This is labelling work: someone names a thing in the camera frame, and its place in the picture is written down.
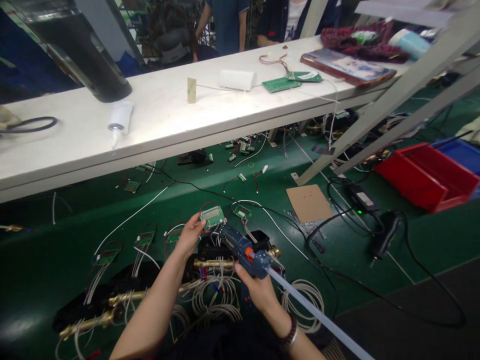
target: red cloth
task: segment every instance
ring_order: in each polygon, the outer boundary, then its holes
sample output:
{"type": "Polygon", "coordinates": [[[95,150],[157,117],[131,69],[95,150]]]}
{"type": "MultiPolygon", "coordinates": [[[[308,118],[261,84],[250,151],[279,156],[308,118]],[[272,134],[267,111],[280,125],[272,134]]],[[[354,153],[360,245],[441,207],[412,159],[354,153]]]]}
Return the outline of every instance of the red cloth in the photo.
{"type": "Polygon", "coordinates": [[[393,26],[393,20],[388,22],[382,20],[358,27],[325,28],[320,38],[325,47],[345,55],[367,61],[403,64],[410,59],[410,54],[398,46],[388,45],[393,26]],[[357,39],[350,37],[358,31],[376,32],[378,34],[376,44],[359,45],[357,39]]]}

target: blue plastic bin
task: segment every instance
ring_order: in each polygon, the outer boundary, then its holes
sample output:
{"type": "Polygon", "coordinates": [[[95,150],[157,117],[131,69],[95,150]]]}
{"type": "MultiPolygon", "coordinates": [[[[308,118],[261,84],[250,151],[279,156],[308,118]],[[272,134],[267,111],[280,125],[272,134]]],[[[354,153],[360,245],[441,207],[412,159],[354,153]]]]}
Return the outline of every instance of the blue plastic bin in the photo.
{"type": "MultiPolygon", "coordinates": [[[[440,145],[447,142],[450,139],[440,140],[433,143],[433,146],[440,145]]],[[[440,146],[437,150],[450,159],[463,166],[465,169],[470,170],[472,173],[480,178],[480,150],[473,147],[466,141],[457,139],[444,146],[440,146]]],[[[470,200],[480,198],[480,185],[471,196],[470,200]]]]}

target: shirt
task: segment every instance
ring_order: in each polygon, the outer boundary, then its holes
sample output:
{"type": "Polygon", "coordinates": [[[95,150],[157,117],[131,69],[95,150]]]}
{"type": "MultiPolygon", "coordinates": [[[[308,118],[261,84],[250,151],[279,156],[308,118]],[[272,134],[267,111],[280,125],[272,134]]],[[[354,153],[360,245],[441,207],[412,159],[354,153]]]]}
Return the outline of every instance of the shirt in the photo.
{"type": "Polygon", "coordinates": [[[302,16],[306,4],[307,0],[300,3],[295,3],[290,0],[288,4],[288,21],[286,23],[285,41],[293,40],[300,16],[302,16]]]}
{"type": "Polygon", "coordinates": [[[215,23],[216,50],[220,56],[238,53],[240,50],[241,13],[250,8],[250,0],[206,0],[215,23]]]}

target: hand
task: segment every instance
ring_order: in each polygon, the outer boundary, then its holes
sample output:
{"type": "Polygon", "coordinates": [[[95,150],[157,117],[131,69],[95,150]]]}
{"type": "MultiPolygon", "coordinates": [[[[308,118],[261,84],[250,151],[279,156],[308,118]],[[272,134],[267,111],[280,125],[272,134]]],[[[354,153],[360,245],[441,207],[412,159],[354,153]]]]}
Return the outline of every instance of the hand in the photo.
{"type": "Polygon", "coordinates": [[[175,252],[180,253],[184,257],[189,257],[195,250],[195,245],[199,239],[200,234],[206,233],[206,221],[199,222],[200,213],[194,214],[190,220],[185,224],[181,231],[180,238],[175,246],[175,252]]]}
{"type": "Polygon", "coordinates": [[[238,261],[235,264],[235,272],[248,288],[251,300],[258,311],[265,314],[267,310],[273,310],[280,306],[270,275],[262,280],[257,277],[252,278],[238,261]]]}

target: cardboard piece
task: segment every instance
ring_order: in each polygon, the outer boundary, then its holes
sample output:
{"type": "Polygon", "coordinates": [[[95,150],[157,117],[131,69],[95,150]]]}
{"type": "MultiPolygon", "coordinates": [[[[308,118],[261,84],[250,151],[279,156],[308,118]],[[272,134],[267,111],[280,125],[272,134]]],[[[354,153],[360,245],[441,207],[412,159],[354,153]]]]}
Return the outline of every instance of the cardboard piece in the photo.
{"type": "Polygon", "coordinates": [[[310,223],[332,217],[330,203],[318,185],[292,187],[286,190],[286,194],[300,222],[310,223]]]}
{"type": "Polygon", "coordinates": [[[187,96],[188,96],[188,103],[195,104],[197,101],[197,79],[193,79],[188,77],[187,79],[187,96]]]}

